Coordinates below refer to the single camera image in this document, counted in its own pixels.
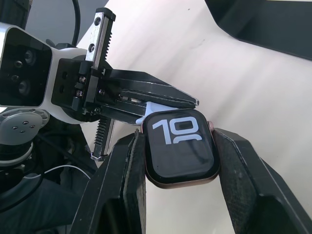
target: cable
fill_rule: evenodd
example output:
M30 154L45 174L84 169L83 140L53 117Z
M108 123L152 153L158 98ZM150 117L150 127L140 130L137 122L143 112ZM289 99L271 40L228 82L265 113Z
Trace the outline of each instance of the cable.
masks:
M55 144L53 141L51 141L49 138L47 138L46 136L38 133L37 137L41 140L43 140L45 143L47 143L48 145L52 146L56 151L58 151L60 154L64 155L65 157L69 158L70 160L72 160L73 162L75 162L76 164L78 164L79 167L81 167L82 169L84 169L87 172L90 172L91 174L94 174L96 171L95 169L93 169L92 167L86 165L82 160L80 160L77 157L74 157L73 155L71 155L69 152L67 152L66 150L62 149L61 147L59 147L57 144Z
M72 45L77 46L79 31L80 31L80 18L81 18L78 0L73 0L73 5L74 5L74 10L75 10L75 30L74 30Z
M49 172L51 172L51 171L53 171L53 170L55 170L55 169L61 168L61 167L73 167L73 168L76 168L76 169L80 170L82 173L84 173L85 176L88 177L88 179L90 179L90 177L88 176L88 174L86 174L82 169L80 169L79 167L76 167L76 166L72 166L72 165L61 165L61 166L58 166L58 167L55 167L55 168L52 168L52 169L46 171L45 174L47 174L47 173L49 173ZM34 177L26 177L26 176L24 176L24 178L25 178L25 179L35 179L35 178L38 178L39 176L40 176L40 175L36 175L36 176L34 176Z
M12 209L14 207L16 207L19 204L21 204L23 201L25 201L27 198L29 198L39 188L39 186L41 185L41 183L43 181L43 177L44 177L43 161L42 161L42 158L41 158L39 146L37 146L37 144L35 146L35 149L36 149L37 156L39 157L39 163L40 163L40 168L41 168L41 174L39 175L40 179L39 179L38 183L35 185L35 187L27 195L22 197L20 200L18 200L17 202L15 202L15 203L5 207L4 209L1 209L0 210L0 214L3 213L3 212L8 211L8 210L10 210L10 209Z

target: white plastic piece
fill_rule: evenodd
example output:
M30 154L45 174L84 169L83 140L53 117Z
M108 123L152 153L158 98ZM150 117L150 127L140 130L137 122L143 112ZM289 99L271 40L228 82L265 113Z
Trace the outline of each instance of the white plastic piece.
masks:
M160 112L160 111L172 111L172 110L177 110L177 108L175 107L170 107L170 106L165 106L165 105L161 105L161 104L157 104L154 102L150 102L148 101L146 103L146 110L145 110L145 115L139 119L136 120L136 124L137 125L141 125L143 120L149 116L152 113L155 112Z

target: smartwatch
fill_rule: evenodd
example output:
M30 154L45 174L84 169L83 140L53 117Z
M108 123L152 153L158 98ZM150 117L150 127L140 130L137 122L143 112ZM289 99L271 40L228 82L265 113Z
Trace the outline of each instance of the smartwatch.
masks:
M146 176L160 188L212 181L220 160L209 125L194 109L156 112L142 123Z

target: black cable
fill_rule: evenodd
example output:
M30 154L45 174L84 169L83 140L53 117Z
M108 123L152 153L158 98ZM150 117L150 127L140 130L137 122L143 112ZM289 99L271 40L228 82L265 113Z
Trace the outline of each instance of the black cable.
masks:
M42 161L42 157L41 157L41 154L40 154L40 149L39 149L38 144L36 144L35 149L36 149L37 157L38 157L38 160L39 160L39 163L40 163L40 168L41 168L41 174L40 174L40 178L39 178L38 183L35 185L35 187L27 195L22 197L20 200L18 200L17 202L15 202L15 203L5 207L4 209L1 209L0 210L0 214L3 213L3 212L8 211L8 210L10 210L10 209L12 209L14 207L16 207L19 204L21 204L23 201L25 201L27 198L29 198L39 188L39 186L41 185L41 183L43 181L43 178L44 178L43 161Z
M73 162L75 162L80 168L88 171L89 173L91 173L92 175L94 175L94 173L96 172L92 167L86 165L83 161L81 161L79 158L74 157L73 155L71 155L69 152L67 152L66 150L62 149L61 147L59 147L57 144L55 144L53 141L51 141L50 139L48 139L46 136L44 136L43 134L38 133L37 137L41 140L43 140L45 143L47 143L48 145L52 146L56 151L58 151L60 154L64 155L65 157L69 158L70 160L72 160Z
M72 45L77 46L79 31L80 31L80 18L81 18L78 0L73 0L73 5L74 5L74 10L75 10L75 30L74 30Z

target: screw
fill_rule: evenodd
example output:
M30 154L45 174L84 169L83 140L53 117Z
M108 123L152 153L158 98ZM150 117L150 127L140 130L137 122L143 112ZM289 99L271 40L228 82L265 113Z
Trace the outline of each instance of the screw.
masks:
M104 94L105 94L105 91L102 90L102 89L100 89L100 90L98 91L98 93L101 94L101 95L104 95Z
M11 80L15 83L17 83L20 80L20 77L18 75L12 75Z
M86 77L83 77L83 76L79 77L79 82L80 83L86 82Z
M94 44L90 44L88 50L89 50L90 53L92 53L95 48L96 48L96 46Z
M76 91L76 96L77 97L82 97L83 96L83 92L81 90L77 90Z
M99 113L101 112L101 109L97 107L97 108L94 109L94 112L95 112L96 114L99 114Z
M21 68L23 66L23 63L21 61L15 61L14 62L14 65L17 67L17 68Z
M94 21L94 25L98 26L100 22L101 22L101 18L97 17L96 20Z

